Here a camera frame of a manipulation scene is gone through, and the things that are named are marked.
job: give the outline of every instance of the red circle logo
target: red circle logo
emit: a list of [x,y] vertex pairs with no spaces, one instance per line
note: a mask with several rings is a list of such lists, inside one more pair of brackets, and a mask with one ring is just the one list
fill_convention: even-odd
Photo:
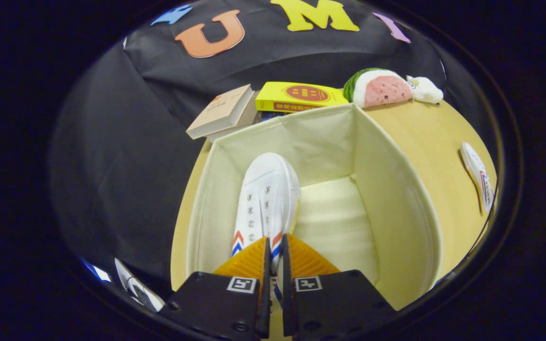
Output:
[[312,86],[290,86],[286,95],[303,101],[323,102],[330,98],[327,92]]

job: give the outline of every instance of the red and blue chevron stripe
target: red and blue chevron stripe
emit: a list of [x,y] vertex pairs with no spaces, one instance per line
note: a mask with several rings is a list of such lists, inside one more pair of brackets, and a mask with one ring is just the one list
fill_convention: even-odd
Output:
[[279,256],[282,248],[282,233],[278,233],[271,242],[271,259]]
[[231,256],[234,256],[237,252],[243,250],[243,236],[240,231],[237,231],[235,237],[233,238],[233,251]]

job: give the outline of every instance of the orange letter u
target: orange letter u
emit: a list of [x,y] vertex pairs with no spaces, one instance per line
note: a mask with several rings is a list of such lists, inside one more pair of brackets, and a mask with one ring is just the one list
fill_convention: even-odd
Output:
[[227,11],[212,18],[212,21],[219,21],[227,31],[227,37],[216,43],[210,43],[201,31],[205,24],[198,24],[187,28],[177,35],[174,40],[180,41],[184,49],[191,57],[207,58],[219,54],[237,45],[245,34],[241,22],[237,18],[238,9]]

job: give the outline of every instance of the screw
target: screw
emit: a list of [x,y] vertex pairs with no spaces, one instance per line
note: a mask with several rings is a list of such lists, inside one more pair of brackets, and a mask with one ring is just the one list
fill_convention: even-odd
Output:
[[233,324],[233,329],[236,330],[237,332],[247,332],[249,330],[249,328],[247,327],[247,324],[243,322],[237,322]]

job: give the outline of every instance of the orange soft gripper pad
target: orange soft gripper pad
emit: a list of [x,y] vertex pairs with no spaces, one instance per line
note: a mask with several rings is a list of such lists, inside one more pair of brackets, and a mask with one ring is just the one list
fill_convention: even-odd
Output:
[[340,272],[336,266],[325,259],[319,252],[288,233],[290,249],[290,269],[292,278],[311,277]]
[[244,250],[231,257],[214,272],[215,275],[256,278],[263,287],[264,250],[267,237],[253,242]]

